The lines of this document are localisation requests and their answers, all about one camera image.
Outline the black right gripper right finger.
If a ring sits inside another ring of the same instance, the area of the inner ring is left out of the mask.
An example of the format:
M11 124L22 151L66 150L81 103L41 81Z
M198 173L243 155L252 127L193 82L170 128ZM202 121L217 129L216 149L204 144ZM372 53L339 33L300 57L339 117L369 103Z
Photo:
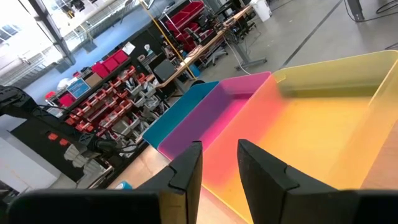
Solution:
M316 223L317 204L308 200L336 191L247 139L238 141L237 157L254 223Z

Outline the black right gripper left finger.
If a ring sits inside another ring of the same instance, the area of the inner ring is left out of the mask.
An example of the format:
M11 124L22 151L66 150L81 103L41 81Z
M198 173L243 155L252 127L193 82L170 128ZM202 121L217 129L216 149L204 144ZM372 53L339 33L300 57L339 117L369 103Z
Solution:
M196 223L201 192L203 148L193 141L137 189L149 194L141 205L144 223Z

